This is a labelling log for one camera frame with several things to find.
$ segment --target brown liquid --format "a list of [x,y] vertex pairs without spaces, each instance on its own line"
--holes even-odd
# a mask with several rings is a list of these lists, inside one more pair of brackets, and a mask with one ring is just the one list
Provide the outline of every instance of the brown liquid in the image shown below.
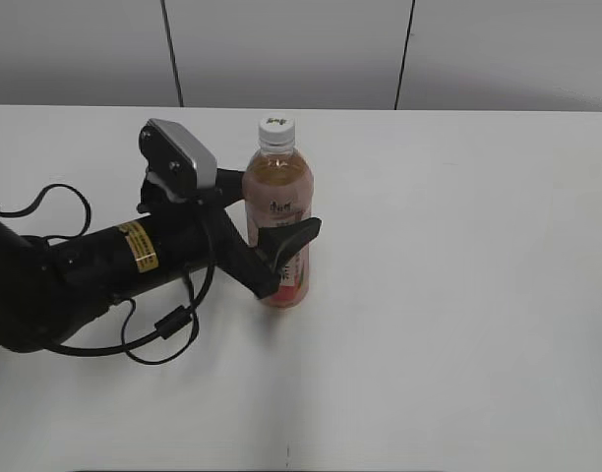
[[[258,228],[273,227],[310,217],[314,177],[298,150],[288,154],[257,152],[242,181],[246,201],[249,244],[257,244]],[[309,250],[306,246],[286,266],[279,292],[264,300],[287,308],[308,291]]]

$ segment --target black cable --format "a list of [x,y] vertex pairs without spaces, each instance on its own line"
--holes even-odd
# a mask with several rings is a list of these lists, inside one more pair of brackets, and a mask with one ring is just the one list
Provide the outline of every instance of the black cable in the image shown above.
[[192,315],[192,331],[190,332],[190,337],[189,337],[187,343],[181,349],[179,349],[177,352],[175,352],[174,354],[172,354],[169,357],[160,359],[158,361],[148,361],[146,359],[143,359],[143,358],[133,354],[131,352],[131,349],[128,347],[128,344],[126,343],[126,327],[128,325],[128,321],[133,316],[133,313],[131,312],[126,317],[126,320],[124,320],[124,323],[122,323],[122,329],[120,330],[120,339],[122,341],[122,345],[124,346],[124,353],[128,357],[130,357],[132,360],[134,360],[135,362],[144,364],[146,366],[158,366],[158,365],[173,361],[174,359],[179,357],[181,354],[183,354],[192,345],[192,343],[196,340],[197,336],[199,335],[201,326],[199,323],[199,318],[196,314],[196,309],[199,307],[199,305],[201,305],[201,303],[203,303],[203,300],[205,300],[205,297],[207,296],[208,292],[210,291],[211,283],[213,282],[213,274],[215,273],[215,257],[214,257],[213,239],[211,237],[210,229],[202,219],[200,219],[199,222],[201,223],[201,226],[203,227],[203,230],[205,232],[205,236],[207,239],[208,249],[209,249],[208,250],[209,259],[208,259],[208,265],[207,265],[207,273],[205,274],[205,280],[203,281],[201,290],[199,290],[199,294],[196,296],[196,298],[194,297],[194,284],[192,283],[192,280],[190,279],[190,273],[187,269],[185,269],[183,272],[183,281],[185,282],[185,285],[188,290],[188,296],[190,299],[190,312]]
[[[123,300],[123,302],[129,302],[131,304],[131,310],[127,316],[127,319],[133,316],[135,310],[137,309],[137,304],[135,300],[132,298],[128,298]],[[64,356],[72,356],[72,357],[106,357],[113,356],[116,354],[123,354],[124,349],[137,349],[138,347],[145,346],[153,342],[156,339],[159,339],[161,334],[158,331],[153,331],[146,336],[140,337],[135,341],[131,341],[127,344],[120,344],[117,346],[110,347],[92,347],[92,348],[84,348],[84,347],[71,347],[65,346],[63,344],[57,344],[55,342],[42,339],[40,336],[33,336],[31,339],[33,342],[39,347],[42,347],[46,351],[54,352],[56,354],[62,354]]]
[[395,97],[395,106],[394,110],[397,110],[399,107],[399,96],[401,94],[401,83],[403,82],[403,71],[406,66],[406,52],[408,51],[408,41],[410,40],[410,30],[412,29],[412,18],[415,13],[415,0],[411,0],[412,3],[410,5],[410,17],[408,18],[408,28],[406,30],[406,40],[403,44],[403,55],[401,56],[401,69],[399,70],[399,81],[397,82],[397,95]]
[[89,201],[85,198],[83,194],[80,193],[77,189],[67,184],[50,184],[47,187],[43,187],[43,189],[38,193],[34,201],[29,204],[24,209],[20,209],[19,211],[0,211],[1,218],[23,218],[24,216],[29,216],[36,211],[36,209],[41,205],[43,199],[47,195],[47,193],[52,189],[63,188],[67,189],[70,192],[76,194],[76,196],[83,203],[83,207],[85,207],[85,224],[83,225],[83,229],[74,236],[62,236],[58,234],[53,234],[49,236],[43,236],[41,239],[45,241],[49,241],[50,239],[64,239],[64,240],[72,240],[76,238],[80,238],[89,230],[91,225],[91,205]]

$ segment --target label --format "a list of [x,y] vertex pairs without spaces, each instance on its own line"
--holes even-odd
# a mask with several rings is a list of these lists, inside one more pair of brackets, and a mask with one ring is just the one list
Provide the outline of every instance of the label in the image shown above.
[[120,224],[117,229],[125,236],[140,273],[159,267],[159,259],[154,251],[151,238],[139,221]]
[[[258,229],[263,227],[288,226],[310,217],[309,208],[299,208],[294,202],[271,201],[268,212],[259,211],[247,205],[249,221],[249,244],[257,245]],[[298,290],[307,283],[306,270],[309,261],[309,248],[306,246],[286,264],[280,273],[279,291],[272,296],[277,302],[294,300]]]

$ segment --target white wall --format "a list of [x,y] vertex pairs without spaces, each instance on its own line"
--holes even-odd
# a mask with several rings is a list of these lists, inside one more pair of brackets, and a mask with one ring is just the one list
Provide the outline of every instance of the white wall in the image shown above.
[[[167,0],[187,106],[393,106],[411,0]],[[602,0],[419,0],[402,109],[602,110]],[[0,103],[178,104],[159,0],[0,1]]]
[[158,0],[0,1],[0,103],[176,105]]
[[391,109],[410,1],[168,0],[189,106]]
[[400,108],[602,111],[601,0],[420,0]]

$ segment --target yellow warning label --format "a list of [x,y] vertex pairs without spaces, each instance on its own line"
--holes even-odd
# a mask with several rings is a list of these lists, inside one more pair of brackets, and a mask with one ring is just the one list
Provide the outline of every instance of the yellow warning label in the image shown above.
[[139,221],[129,221],[118,225],[117,228],[126,237],[126,242],[131,248],[140,273],[159,267],[159,259],[154,251],[151,238],[148,237],[144,226]]

